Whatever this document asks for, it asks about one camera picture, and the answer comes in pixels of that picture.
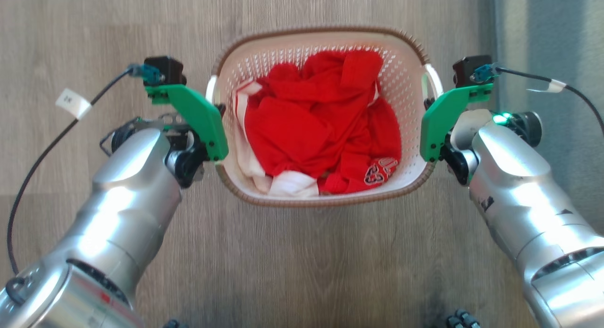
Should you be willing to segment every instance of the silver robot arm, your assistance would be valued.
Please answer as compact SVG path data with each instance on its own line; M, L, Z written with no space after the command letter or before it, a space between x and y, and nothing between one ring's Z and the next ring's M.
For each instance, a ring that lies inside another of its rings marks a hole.
M92 180L92 194L50 253L0 292L3 328L140 328L136 285L181 201L167 137L129 137Z
M470 198L515 264L543 328L604 327L604 238L525 141L493 121L464 150Z

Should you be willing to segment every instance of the printed number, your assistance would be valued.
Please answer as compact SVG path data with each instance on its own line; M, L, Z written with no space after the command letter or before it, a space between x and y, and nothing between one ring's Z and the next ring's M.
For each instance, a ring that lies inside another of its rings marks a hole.
M379 172L379 168L376 164L372 164L367 173L365 173L365 184L373 185L382 183L384 181L384 175Z
M384 168L384 172L386 172L386 175L388 176L388 178L390 178L390 176L392 176L392 169L394 169L396 167L396 165L399 165L399 161L395 160L394 158L382 158L381 160L377 161L380 166L382 168Z

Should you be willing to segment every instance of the red clothing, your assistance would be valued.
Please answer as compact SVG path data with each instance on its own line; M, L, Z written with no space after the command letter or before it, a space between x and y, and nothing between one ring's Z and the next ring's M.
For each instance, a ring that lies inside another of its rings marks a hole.
M266 174L298 171L332 194L385 182L401 159L401 135L386 100L374 102L382 64L372 51L326 51L302 71L279 64L258 79L263 89L250 96L244 123Z

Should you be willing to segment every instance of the black cable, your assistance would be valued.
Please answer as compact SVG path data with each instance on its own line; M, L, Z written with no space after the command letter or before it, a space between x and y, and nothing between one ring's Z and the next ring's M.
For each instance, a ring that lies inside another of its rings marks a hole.
M520 76L523 76L524 78L537 79L537 80L541 80L541 81L546 81L548 83L552 81L552 79L547 78L545 76L540 76L540 75L535 75L535 74L526 74L524 72L518 72L518 71L510 70L509 68L504 68L504 67L496 67L495 70L497 72L504 72L504 73L514 74L514 75L520 75Z
M509 68L495 67L495 70L497 72L503 72L503 73L513 74L513 75L519 75L519 76L523 76L525 78L531 78L531 79L537 79L537 80L541 80L541 81L546 81L548 83L552 82L551 78L547 78L545 76L535 75L535 74L526 74L524 72L518 72L518 71L515 71L515 70L510 70ZM568 91L576 94L579 98L581 98L585 102L585 104L587 104L587 106L589 106L589 109L591 109L591 111L593 112L593 114L596 116L596 119L598 121L598 125L600 126L600 130L602 131L602 135L604 135L604 121L602 121L602 116L600 115L600 112L596 109L595 105L585 96L585 94L582 94L581 91L579 91L578 89L575 89L571 85L565 85L564 88L567 89Z
M116 76L112 81L110 81L110 83L108 83L107 86L105 86L101 90L101 92L99 92L99 94L97 94L97 96L92 99L92 101L90 102L91 106L94 106L99 101L99 99L101 99L101 97L108 91L108 89L110 89L113 85L115 85L115 83L117 83L121 78L124 78L128 74L131 74L132 70L134 70L133 67L128 67L127 70L125 70L124 72L122 72L121 74ZM61 139L63 139L63 137L65 137L67 132L69 132L69 130L71 130L74 126L76 126L77 122L78 122L78 119L75 119L73 122L71 122L71 124L69 124L65 128L65 130L63 130L63 132L61 132L54 139L54 141L52 141L52 143L50 143L50 145L48 145L48 147L44 150L44 152L42 152L42 154L38 157L38 159L36 160L36 162L34 163L32 168L30 169L30 171L27 173L27 176L25 176L25 179L23 180L23 184L21 184L21 188L19 189L19 192L17 193L17 197L15 197L15 203L13 203L13 208L11 209L10 216L8 217L8 226L7 226L7 233L6 233L6 245L7 245L7 250L8 250L8 259L10 260L10 266L13 269L13 272L15 273L15 275L19 274L19 268L17 267L17 261L15 261L15 255L13 254L13 224L15 223L15 215L17 214L17 207L19 206L21 198L23 197L27 184L30 182L30 179L32 179L32 176L36 172L40 163L44 160L44 158L46 158L46 156L50 152L50 150L52 150L52 148L54 148L57 145L57 143L59 143L59 141Z

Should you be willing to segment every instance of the green 3d-printed bracket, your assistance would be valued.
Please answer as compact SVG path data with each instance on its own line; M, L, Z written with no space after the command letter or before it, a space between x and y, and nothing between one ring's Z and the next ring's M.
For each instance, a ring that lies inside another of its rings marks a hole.
M493 85L459 87L443 93L421 118L420 155L427 162L440 157L447 133L471 102L488 101Z
M210 160L224 160L228 154L227 137L220 111L197 91L185 85L146 86L153 104L172 104L205 143Z

